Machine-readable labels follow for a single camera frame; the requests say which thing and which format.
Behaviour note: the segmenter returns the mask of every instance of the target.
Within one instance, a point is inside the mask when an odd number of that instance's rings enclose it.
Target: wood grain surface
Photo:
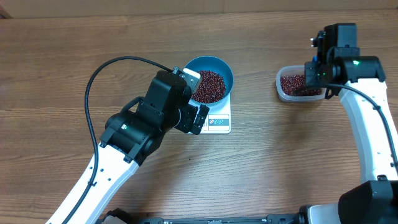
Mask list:
[[[83,94],[103,62],[122,55],[183,67],[214,55],[232,68],[232,132],[169,132],[105,212],[164,218],[253,217],[336,202],[359,184],[359,160],[338,98],[283,103],[275,75],[312,58],[311,37],[358,24],[363,55],[377,55],[398,123],[398,12],[269,12],[0,20],[0,223],[43,223],[93,149]],[[90,92],[97,136],[157,68],[122,61]]]
[[[398,0],[0,0],[13,18],[396,9]]]

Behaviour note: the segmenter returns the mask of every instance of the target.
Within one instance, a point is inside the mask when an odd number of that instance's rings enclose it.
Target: black cable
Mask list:
[[[368,95],[366,95],[365,93],[363,93],[363,92],[361,92],[361,91],[359,91],[359,90],[357,90],[357,89],[355,89],[353,87],[346,86],[346,85],[329,83],[327,85],[307,86],[306,88],[332,88],[332,87],[334,87],[334,88],[343,88],[343,89],[346,89],[346,90],[353,91],[356,94],[358,94],[358,95],[362,96],[363,98],[365,98],[366,100],[368,100],[370,102],[370,104],[373,105],[373,109],[376,110],[379,113],[380,118],[381,118],[381,120],[383,122],[383,125],[384,125],[384,129],[386,130],[388,143],[390,145],[392,160],[394,161],[394,165],[393,166],[396,168],[396,171],[397,171],[397,174],[398,174],[398,159],[397,159],[396,149],[395,149],[395,146],[394,146],[394,142],[392,141],[392,134],[391,134],[390,127],[388,125],[386,116],[384,115],[384,113],[381,110],[381,106],[377,105],[377,103],[374,100],[372,100],[372,98],[368,97]]]
[[[91,118],[90,118],[90,112],[88,110],[88,94],[90,92],[90,88],[91,88],[91,84],[93,84],[94,78],[97,76],[97,74],[106,66],[108,66],[109,64],[112,64],[113,62],[117,62],[120,60],[126,60],[126,59],[130,59],[130,60],[139,60],[141,62],[146,62],[149,63],[151,65],[155,65],[161,69],[164,69],[168,72],[173,72],[173,70],[159,64],[156,62],[153,62],[151,60],[148,59],[144,59],[144,58],[140,58],[140,57],[134,57],[134,56],[123,56],[123,57],[117,57],[111,60],[108,60],[107,62],[105,62],[104,64],[102,64],[99,68],[97,68],[97,70],[95,70],[95,72],[92,74],[90,80],[88,80],[87,83],[87,87],[86,87],[86,93],[85,93],[85,113],[86,113],[86,119],[87,119],[87,125],[88,125],[88,129],[90,130],[90,135],[91,135],[91,140],[93,142],[93,146],[94,146],[94,168],[93,168],[93,173],[91,175],[90,180],[88,181],[87,187],[85,189],[85,191],[83,192],[83,194],[81,195],[81,197],[79,198],[79,201],[77,201],[76,205],[74,206],[74,208],[70,211],[69,215],[65,218],[65,220],[62,222],[62,224],[67,224],[69,222],[69,220],[71,219],[71,217],[73,216],[73,214],[75,214],[75,212],[77,211],[77,209],[79,208],[80,204],[83,202],[83,200],[85,199],[90,187],[94,184],[94,179],[95,179],[95,175],[97,173],[98,170],[98,146],[97,146],[97,140],[95,138],[95,133],[94,133],[94,129],[93,129],[93,124],[91,123]]]

